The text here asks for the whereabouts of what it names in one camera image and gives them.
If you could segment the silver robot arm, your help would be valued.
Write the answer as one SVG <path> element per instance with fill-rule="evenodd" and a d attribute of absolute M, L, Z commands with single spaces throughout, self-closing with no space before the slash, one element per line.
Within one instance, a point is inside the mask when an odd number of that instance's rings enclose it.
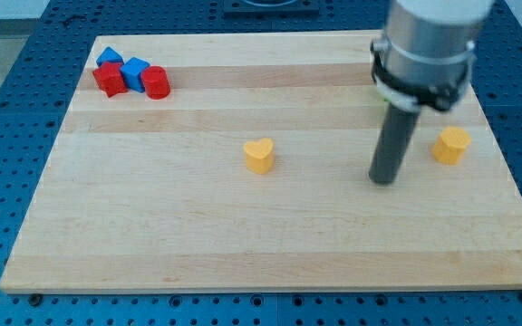
<path fill-rule="evenodd" d="M 394 107 L 449 111 L 464 97 L 493 0 L 392 0 L 373 40 L 372 77 Z"/>

